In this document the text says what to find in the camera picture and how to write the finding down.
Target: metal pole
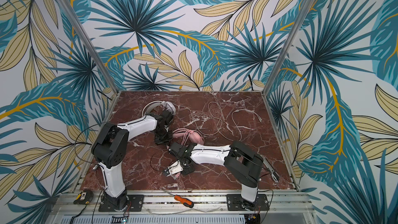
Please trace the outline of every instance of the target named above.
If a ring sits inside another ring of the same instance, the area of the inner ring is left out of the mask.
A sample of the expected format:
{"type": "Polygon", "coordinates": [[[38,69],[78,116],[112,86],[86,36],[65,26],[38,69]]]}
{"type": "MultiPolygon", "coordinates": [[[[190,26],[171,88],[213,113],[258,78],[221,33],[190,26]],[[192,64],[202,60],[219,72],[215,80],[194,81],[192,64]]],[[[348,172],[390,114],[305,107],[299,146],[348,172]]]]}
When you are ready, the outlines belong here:
{"type": "Polygon", "coordinates": [[[310,9],[312,7],[313,2],[314,2],[314,0],[304,0],[301,10],[297,14],[296,20],[288,33],[286,42],[283,45],[281,52],[279,53],[278,58],[276,59],[274,67],[272,68],[272,71],[268,77],[267,83],[264,86],[264,89],[263,89],[264,97],[266,97],[268,95],[268,92],[271,89],[272,83],[274,82],[276,76],[278,75],[278,72],[281,69],[281,66],[283,64],[283,61],[285,60],[287,52],[288,52],[289,48],[292,46],[293,39],[296,37],[297,33],[299,32],[302,23],[304,22],[308,12],[310,11],[310,9]]]}
{"type": "Polygon", "coordinates": [[[105,78],[105,81],[113,91],[113,93],[117,94],[119,89],[116,87],[115,83],[113,82],[112,77],[109,75],[108,71],[106,70],[104,64],[100,56],[97,53],[94,45],[92,44],[89,36],[87,35],[86,31],[84,30],[82,23],[80,22],[79,18],[77,17],[76,13],[74,12],[72,6],[70,5],[68,0],[56,0],[59,4],[59,7],[64,12],[72,27],[75,29],[77,35],[80,37],[81,41],[83,42],[84,46],[86,47],[88,53],[90,54],[91,58],[96,63],[98,70],[102,73],[102,76],[105,78]]]}

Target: headphones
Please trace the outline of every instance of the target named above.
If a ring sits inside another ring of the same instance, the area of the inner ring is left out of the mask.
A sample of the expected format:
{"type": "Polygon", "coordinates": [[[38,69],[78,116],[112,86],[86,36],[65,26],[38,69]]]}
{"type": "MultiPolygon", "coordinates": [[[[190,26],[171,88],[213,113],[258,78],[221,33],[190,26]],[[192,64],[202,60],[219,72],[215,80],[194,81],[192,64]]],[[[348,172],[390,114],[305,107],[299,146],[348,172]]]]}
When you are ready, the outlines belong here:
{"type": "Polygon", "coordinates": [[[171,112],[172,115],[176,115],[177,111],[176,111],[176,107],[173,105],[173,103],[171,103],[169,101],[152,101],[152,102],[148,103],[142,110],[142,117],[150,114],[155,107],[158,107],[161,105],[163,106],[163,109],[166,109],[167,111],[171,112]]]}

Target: leaf wallpaper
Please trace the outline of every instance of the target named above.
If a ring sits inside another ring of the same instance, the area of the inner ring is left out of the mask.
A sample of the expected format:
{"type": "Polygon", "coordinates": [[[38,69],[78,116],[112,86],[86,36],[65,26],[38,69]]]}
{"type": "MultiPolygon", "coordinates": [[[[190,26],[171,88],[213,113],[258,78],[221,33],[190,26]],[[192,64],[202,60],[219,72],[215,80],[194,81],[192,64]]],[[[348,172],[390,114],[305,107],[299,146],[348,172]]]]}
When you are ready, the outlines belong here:
{"type": "MultiPolygon", "coordinates": [[[[120,90],[244,91],[267,83],[304,0],[68,1],[120,90]]],[[[114,94],[54,0],[0,5],[2,216],[39,224],[114,94]]],[[[397,17],[398,0],[315,0],[268,82],[320,223],[398,221],[397,17]]]]}

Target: red marble tabletop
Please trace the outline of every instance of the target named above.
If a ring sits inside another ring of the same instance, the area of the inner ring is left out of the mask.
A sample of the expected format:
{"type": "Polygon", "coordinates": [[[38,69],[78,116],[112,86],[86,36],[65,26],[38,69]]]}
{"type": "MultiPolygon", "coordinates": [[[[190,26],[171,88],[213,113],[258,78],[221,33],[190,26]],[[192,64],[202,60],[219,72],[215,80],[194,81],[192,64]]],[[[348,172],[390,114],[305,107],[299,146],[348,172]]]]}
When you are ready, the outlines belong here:
{"type": "MultiPolygon", "coordinates": [[[[255,152],[264,155],[268,162],[279,173],[279,182],[275,183],[270,175],[261,178],[260,189],[292,189],[292,183],[283,161],[282,153],[271,126],[267,110],[260,92],[191,92],[191,91],[123,91],[116,103],[114,113],[110,119],[112,123],[128,122],[141,117],[143,107],[151,101],[161,100],[172,102],[177,114],[171,129],[196,129],[196,125],[203,133],[211,134],[217,131],[217,119],[221,117],[220,108],[212,103],[219,103],[225,117],[220,132],[229,139],[239,140],[240,134],[232,121],[231,114],[237,109],[254,110],[262,119],[246,111],[233,114],[234,120],[242,133],[242,142],[255,152]]],[[[220,133],[204,136],[205,145],[223,146],[232,141],[222,137],[220,133]]],[[[161,172],[174,161],[174,157],[167,153],[165,146],[154,144],[153,133],[147,132],[130,140],[127,144],[127,154],[122,162],[124,183],[128,190],[157,190],[164,189],[241,189],[235,177],[223,166],[212,164],[195,165],[195,172],[181,175],[176,180],[165,177],[161,172]]],[[[91,167],[87,171],[81,189],[101,190],[104,186],[101,170],[95,172],[91,167]]]]}

